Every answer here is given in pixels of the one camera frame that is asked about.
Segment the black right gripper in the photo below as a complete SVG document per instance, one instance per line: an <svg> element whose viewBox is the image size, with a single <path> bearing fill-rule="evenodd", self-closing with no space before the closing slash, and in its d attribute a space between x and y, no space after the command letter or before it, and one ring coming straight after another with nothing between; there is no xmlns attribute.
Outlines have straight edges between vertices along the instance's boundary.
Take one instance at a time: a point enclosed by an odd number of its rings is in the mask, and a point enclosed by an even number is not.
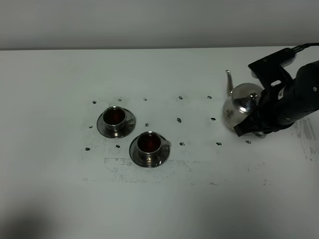
<svg viewBox="0 0 319 239"><path fill-rule="evenodd" d="M265 134L283 130L319 109L319 62L302 66L287 84L280 81L261 93L258 106L234 126L241 137L248 133Z"/></svg>

